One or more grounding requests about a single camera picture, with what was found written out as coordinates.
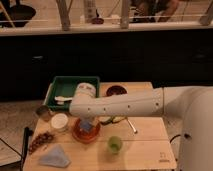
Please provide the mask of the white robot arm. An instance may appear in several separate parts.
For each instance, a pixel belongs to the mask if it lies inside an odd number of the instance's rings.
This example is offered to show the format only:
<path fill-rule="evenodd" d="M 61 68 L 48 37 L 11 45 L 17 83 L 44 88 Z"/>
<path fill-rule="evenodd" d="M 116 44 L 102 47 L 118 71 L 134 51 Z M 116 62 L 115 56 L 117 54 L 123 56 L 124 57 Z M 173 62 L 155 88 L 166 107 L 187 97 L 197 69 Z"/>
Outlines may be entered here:
<path fill-rule="evenodd" d="M 69 112 L 82 118 L 161 113 L 180 117 L 178 170 L 213 171 L 213 86 L 164 87 L 98 98 L 95 92 L 93 85 L 80 83 Z"/>

